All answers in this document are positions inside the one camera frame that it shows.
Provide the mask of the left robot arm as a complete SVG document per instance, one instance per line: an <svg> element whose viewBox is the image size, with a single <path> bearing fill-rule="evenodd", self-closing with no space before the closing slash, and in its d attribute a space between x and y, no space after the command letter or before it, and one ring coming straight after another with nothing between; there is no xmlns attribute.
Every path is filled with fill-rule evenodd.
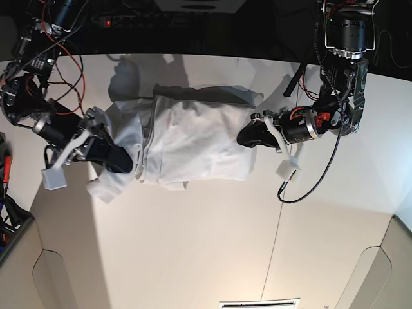
<svg viewBox="0 0 412 309"><path fill-rule="evenodd" d="M310 52L319 61L319 93L307 93L309 106L273 113L253 113L239 132L237 143L280 151L282 142L297 144L326 132L346 136L362 118L369 62L365 53L376 45L374 13L377 1L320 1Z"/></svg>

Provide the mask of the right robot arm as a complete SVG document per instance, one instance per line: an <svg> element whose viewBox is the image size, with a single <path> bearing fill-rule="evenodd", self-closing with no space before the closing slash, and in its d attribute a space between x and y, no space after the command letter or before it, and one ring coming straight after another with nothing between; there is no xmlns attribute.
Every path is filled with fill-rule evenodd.
<svg viewBox="0 0 412 309"><path fill-rule="evenodd" d="M1 74L1 111L13 126L31 130L47 142L46 170L72 162L94 162L112 173L126 174L133 163L127 151L116 145L109 133L105 113L82 106L86 90L61 80L77 96L73 109L47 97L50 76L65 54L80 71L78 82L86 83L82 57L74 58L66 44L87 18L87 1L30 1L33 23L19 39L13 59Z"/></svg>

